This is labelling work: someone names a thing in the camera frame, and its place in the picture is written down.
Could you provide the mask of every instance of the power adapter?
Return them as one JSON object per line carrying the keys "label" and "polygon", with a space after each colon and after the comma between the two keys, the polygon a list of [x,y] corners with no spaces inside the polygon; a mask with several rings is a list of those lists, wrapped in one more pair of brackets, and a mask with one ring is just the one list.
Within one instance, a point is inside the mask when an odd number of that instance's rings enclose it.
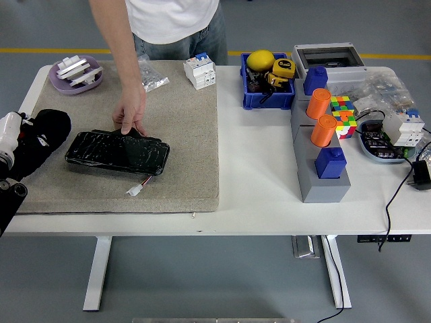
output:
{"label": "power adapter", "polygon": [[429,190],[431,188],[431,178],[428,165],[425,160],[414,161],[413,182],[409,183],[417,190]]}

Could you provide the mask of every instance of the person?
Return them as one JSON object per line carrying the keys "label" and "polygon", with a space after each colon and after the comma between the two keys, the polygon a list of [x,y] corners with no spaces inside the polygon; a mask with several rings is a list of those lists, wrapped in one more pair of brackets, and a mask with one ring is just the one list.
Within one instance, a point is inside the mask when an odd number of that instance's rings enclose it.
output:
{"label": "person", "polygon": [[112,113],[115,129],[142,135],[146,93],[137,58],[187,60],[206,52],[216,65],[228,60],[220,0],[89,0],[108,44],[122,92]]}

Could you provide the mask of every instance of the orange cylinder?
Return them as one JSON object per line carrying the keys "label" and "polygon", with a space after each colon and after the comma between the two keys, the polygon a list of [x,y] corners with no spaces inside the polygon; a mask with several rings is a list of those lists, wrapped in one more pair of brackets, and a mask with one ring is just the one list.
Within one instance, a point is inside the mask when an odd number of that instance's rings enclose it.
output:
{"label": "orange cylinder", "polygon": [[311,133],[311,142],[317,147],[326,147],[337,128],[337,119],[329,114],[322,115],[316,122]]}
{"label": "orange cylinder", "polygon": [[310,102],[306,110],[307,116],[312,119],[319,119],[326,113],[329,103],[331,102],[331,92],[327,89],[315,89],[312,92]]}

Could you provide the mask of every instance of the beige mat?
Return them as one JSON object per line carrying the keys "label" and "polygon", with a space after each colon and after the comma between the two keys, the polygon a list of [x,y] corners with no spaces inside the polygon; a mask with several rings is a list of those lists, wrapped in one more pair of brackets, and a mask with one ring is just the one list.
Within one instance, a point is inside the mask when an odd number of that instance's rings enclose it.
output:
{"label": "beige mat", "polygon": [[113,62],[104,67],[102,83],[67,96],[45,81],[33,116],[45,108],[66,111],[72,131],[41,168],[22,182],[28,196],[18,213],[173,213],[215,211],[218,206],[218,133],[216,86],[195,90],[180,61],[153,61],[170,83],[147,94],[144,127],[171,150],[162,175],[137,196],[125,194],[142,177],[68,164],[64,155],[80,131],[113,131],[112,110],[121,86]]}

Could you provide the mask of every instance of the black phone case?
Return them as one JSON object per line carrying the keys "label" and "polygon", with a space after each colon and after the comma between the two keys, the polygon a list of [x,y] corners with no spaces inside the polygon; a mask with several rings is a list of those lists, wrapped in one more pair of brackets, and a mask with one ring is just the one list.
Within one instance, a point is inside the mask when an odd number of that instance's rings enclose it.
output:
{"label": "black phone case", "polygon": [[169,145],[156,138],[94,130],[78,133],[65,159],[71,164],[157,176],[169,151]]}

